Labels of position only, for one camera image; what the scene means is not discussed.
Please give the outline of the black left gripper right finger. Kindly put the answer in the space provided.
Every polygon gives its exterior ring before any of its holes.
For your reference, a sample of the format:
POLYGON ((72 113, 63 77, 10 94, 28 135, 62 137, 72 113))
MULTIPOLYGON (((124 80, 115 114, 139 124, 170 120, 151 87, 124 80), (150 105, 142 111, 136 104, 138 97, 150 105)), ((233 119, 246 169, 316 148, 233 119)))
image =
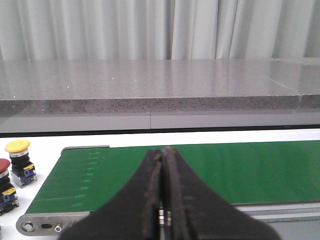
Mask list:
POLYGON ((269 225, 236 209, 211 190, 176 148, 163 151, 164 207, 171 240, 279 240, 269 225))

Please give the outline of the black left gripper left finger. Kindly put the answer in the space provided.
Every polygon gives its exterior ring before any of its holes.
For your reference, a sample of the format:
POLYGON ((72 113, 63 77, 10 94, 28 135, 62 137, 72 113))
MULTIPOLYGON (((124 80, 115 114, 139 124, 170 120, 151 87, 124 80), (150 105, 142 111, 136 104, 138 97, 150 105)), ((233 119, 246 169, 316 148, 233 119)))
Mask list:
POLYGON ((160 239, 162 153, 148 150, 125 186, 106 204, 64 230, 61 240, 160 239))

